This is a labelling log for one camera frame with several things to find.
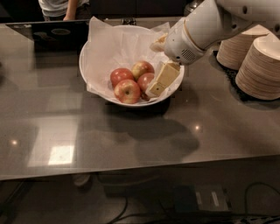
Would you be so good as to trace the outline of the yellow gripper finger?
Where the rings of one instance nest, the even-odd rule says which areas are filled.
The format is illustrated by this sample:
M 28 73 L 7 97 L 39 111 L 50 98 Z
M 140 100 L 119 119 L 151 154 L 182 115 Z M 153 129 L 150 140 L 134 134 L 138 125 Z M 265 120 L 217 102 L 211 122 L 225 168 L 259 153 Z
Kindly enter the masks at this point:
M 145 90 L 149 97 L 159 97 L 180 74 L 180 64 L 168 60 L 160 61 L 157 65 L 155 77 Z
M 156 53 L 163 52 L 165 50 L 166 37 L 167 37 L 167 33 L 157 38 L 153 43 L 150 44 L 150 49 Z

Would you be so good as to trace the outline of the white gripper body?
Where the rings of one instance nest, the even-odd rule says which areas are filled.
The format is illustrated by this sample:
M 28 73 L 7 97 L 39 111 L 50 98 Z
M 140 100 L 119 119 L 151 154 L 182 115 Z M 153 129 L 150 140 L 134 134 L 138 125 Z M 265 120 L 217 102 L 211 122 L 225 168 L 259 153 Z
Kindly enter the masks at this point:
M 186 20 L 181 18 L 168 32 L 164 41 L 164 54 L 172 61 L 188 66 L 205 54 L 193 41 L 186 27 Z

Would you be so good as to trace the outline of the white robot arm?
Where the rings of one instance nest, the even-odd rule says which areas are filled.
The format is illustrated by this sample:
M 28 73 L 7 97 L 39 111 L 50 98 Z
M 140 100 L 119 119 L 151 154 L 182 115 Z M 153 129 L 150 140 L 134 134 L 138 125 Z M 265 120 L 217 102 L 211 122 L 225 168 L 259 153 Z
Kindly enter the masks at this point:
M 158 65 L 145 93 L 159 97 L 177 79 L 182 66 L 202 58 L 216 42 L 230 39 L 253 25 L 262 25 L 277 36 L 280 0 L 204 0 L 150 45 L 168 60 Z

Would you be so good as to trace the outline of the person's hand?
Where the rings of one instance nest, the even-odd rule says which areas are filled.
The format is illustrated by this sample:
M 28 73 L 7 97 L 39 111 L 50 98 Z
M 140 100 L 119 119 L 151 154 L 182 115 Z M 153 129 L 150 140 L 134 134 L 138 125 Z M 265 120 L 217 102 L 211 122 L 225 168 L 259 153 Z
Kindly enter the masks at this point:
M 73 17 L 68 16 L 68 15 L 65 15 L 63 18 L 63 21 L 71 21 L 71 20 L 74 20 Z

